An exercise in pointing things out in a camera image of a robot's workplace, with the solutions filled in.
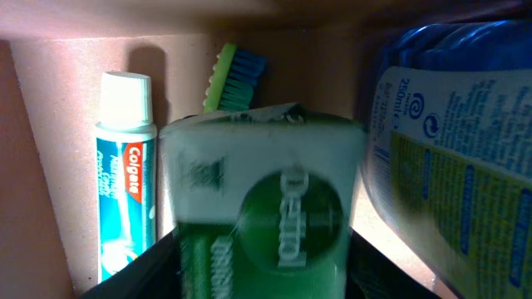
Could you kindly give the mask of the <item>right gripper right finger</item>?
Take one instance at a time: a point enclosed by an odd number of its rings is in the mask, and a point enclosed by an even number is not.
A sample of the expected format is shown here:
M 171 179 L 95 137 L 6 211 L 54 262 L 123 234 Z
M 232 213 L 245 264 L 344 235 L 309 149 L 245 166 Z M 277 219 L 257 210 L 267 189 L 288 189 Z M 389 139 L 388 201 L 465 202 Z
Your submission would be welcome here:
M 353 229 L 347 260 L 346 299 L 439 299 Z

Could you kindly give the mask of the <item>green toothpaste tube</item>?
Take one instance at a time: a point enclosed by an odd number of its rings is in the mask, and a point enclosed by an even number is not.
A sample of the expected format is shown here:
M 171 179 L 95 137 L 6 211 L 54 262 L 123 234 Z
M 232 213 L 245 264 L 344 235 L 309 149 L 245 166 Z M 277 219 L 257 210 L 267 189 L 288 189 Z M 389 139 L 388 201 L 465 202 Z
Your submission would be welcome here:
M 95 126 L 99 282 L 156 242 L 156 146 L 151 78 L 107 71 Z

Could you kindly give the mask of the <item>green white soap bar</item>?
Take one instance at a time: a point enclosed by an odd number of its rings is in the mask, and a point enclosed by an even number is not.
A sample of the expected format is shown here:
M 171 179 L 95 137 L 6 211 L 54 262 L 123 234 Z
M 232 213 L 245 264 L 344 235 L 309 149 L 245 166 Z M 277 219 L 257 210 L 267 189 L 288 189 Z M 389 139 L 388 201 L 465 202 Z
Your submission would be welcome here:
M 342 298 L 359 124 L 297 104 L 160 132 L 184 298 Z

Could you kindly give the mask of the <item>green white toothbrush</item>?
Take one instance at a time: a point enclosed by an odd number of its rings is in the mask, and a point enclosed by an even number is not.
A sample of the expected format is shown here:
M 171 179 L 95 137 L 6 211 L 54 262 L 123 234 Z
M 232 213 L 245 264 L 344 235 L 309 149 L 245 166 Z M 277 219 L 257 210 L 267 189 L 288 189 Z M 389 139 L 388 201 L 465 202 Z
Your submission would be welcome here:
M 227 42 L 216 59 L 205 90 L 203 112 L 249 110 L 267 65 L 266 58 Z

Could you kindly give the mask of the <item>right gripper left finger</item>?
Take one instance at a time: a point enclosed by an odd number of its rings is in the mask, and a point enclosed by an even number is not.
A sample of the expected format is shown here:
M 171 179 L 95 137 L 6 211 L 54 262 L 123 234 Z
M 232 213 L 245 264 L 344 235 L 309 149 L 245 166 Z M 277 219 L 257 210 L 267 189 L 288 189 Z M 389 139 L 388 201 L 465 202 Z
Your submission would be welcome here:
M 168 233 L 117 274 L 81 295 L 81 299 L 180 299 L 177 245 L 174 234 Z

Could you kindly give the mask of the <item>clear foam pump bottle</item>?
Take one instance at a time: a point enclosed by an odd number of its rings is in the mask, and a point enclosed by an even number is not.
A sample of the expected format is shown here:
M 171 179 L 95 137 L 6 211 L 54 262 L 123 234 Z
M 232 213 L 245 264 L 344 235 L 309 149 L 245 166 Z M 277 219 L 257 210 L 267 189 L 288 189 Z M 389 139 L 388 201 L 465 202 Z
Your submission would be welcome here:
M 378 214 L 457 296 L 530 297 L 530 20 L 406 29 L 373 73 Z

